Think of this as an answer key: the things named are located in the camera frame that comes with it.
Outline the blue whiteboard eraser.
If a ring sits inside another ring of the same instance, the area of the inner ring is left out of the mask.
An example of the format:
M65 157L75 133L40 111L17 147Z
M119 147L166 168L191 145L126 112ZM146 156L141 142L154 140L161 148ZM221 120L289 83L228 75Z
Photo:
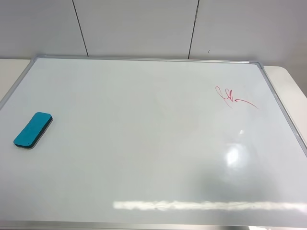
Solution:
M52 121L53 117L51 114L43 112L35 113L19 135L14 139L14 145L23 149L32 149Z

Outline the red marker scribble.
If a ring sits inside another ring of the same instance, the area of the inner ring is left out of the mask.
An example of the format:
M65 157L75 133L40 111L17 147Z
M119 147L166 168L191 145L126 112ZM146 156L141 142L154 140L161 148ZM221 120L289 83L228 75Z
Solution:
M225 88L225 90L222 91L219 86L216 86L215 90L218 93L218 95L222 98L222 100L226 103L226 105L230 108L232 108L230 103L246 103L246 104L249 104L252 107L258 109L258 107L256 105L254 105L253 103L251 103L249 101L246 101L246 100L240 99L240 98L234 98L233 91L229 88Z

